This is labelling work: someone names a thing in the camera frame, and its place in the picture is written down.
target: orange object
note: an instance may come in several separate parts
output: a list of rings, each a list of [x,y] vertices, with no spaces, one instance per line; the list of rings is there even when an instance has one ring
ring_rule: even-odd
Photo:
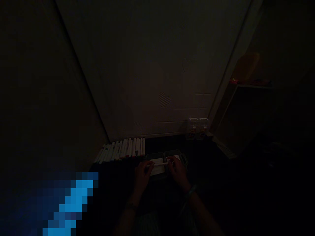
[[[247,53],[242,56],[236,63],[231,79],[239,81],[241,84],[250,83],[250,76],[252,75],[260,55],[257,52]]]

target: fingers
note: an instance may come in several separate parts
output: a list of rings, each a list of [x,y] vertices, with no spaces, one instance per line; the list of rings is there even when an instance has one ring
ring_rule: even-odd
[[[172,175],[174,175],[174,174],[175,174],[175,170],[174,170],[174,168],[173,168],[172,163],[171,163],[171,162],[168,162],[167,166],[168,166],[168,169],[170,170],[170,172],[172,173]]]
[[[142,169],[142,171],[144,171],[144,169],[146,168],[147,165],[153,164],[154,162],[152,162],[152,161],[143,161],[143,162],[140,162],[140,163],[141,163],[141,165],[139,167]]]
[[[150,165],[149,169],[148,169],[148,172],[146,173],[146,176],[150,176],[151,175],[151,172],[153,170],[153,167],[154,167],[154,162]]]
[[[171,157],[168,157],[167,159],[173,161],[175,163],[175,166],[178,166],[178,165],[181,165],[181,162],[179,159],[177,159],[176,157],[174,156],[171,156]]]

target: white marker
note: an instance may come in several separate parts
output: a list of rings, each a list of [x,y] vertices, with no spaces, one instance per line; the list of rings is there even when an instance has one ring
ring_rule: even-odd
[[[132,157],[136,156],[136,142],[136,139],[134,139],[134,141],[132,142]]]
[[[126,150],[126,157],[130,157],[130,155],[129,155],[130,149],[131,149],[131,138],[128,139],[128,146],[127,146],[127,150]]]
[[[154,164],[154,167],[156,167],[156,166],[165,166],[165,165],[167,165],[167,164],[168,164],[168,162],[159,163],[159,164]]]
[[[118,149],[118,145],[119,145],[119,141],[116,141],[115,146],[114,146],[114,150],[113,150],[113,155],[112,155],[111,161],[115,160],[116,153],[117,153],[117,149]]]
[[[115,152],[116,152],[115,160],[119,160],[119,155],[120,155],[120,151],[121,151],[121,146],[122,146],[122,140],[119,142],[118,148],[115,150]]]
[[[108,149],[108,154],[107,154],[107,157],[106,157],[106,161],[111,161],[112,160],[114,147],[115,147],[115,142],[112,142],[111,146]]]
[[[126,148],[127,148],[127,139],[124,139],[124,141],[122,142],[119,158],[126,157]]]
[[[101,161],[101,159],[102,159],[102,157],[103,157],[103,154],[105,153],[105,148],[106,148],[106,144],[105,144],[105,146],[104,146],[104,149],[103,149],[102,153],[101,153],[100,156],[98,157],[98,160],[96,161],[97,164],[100,163],[100,161]]]
[[[131,157],[132,156],[132,145],[133,145],[133,142],[132,142],[132,139],[130,138],[129,140],[129,151],[128,151],[128,156]]]
[[[137,138],[135,153],[136,153],[136,156],[140,155],[140,139],[139,138]]]
[[[97,156],[96,156],[96,158],[94,160],[94,163],[96,163],[98,161],[98,159],[99,159],[100,155],[102,154],[105,146],[106,146],[106,144],[103,144],[102,148],[100,149],[100,151],[98,152],[98,154],[97,154]]]
[[[143,138],[143,150],[142,150],[142,152],[143,152],[143,155],[145,156],[145,139]]]
[[[103,163],[104,158],[105,158],[105,156],[107,155],[109,145],[110,145],[110,144],[107,144],[107,145],[105,146],[104,151],[103,151],[102,154],[101,154],[101,159],[100,159],[100,161],[99,161],[100,164]]]
[[[108,151],[107,151],[107,153],[106,153],[106,156],[105,156],[103,162],[108,162],[108,161],[110,161],[110,159],[108,159],[108,156],[109,156],[109,152],[110,152],[111,147],[112,147],[112,145],[109,144],[109,145],[108,145]]]
[[[142,148],[143,148],[143,138],[140,139],[140,156],[143,156]]]

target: white door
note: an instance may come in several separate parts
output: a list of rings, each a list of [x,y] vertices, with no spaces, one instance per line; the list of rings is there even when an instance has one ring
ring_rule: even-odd
[[[115,141],[183,133],[188,117],[208,117],[250,0],[57,4]]]

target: clear plastic container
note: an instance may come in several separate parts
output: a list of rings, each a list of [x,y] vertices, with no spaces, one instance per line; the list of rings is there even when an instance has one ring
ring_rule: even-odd
[[[198,118],[189,118],[187,123],[187,132],[186,132],[186,139],[187,140],[194,140],[196,136],[197,126],[199,124]]]
[[[209,127],[209,120],[207,118],[200,118],[197,127],[196,139],[204,139]]]

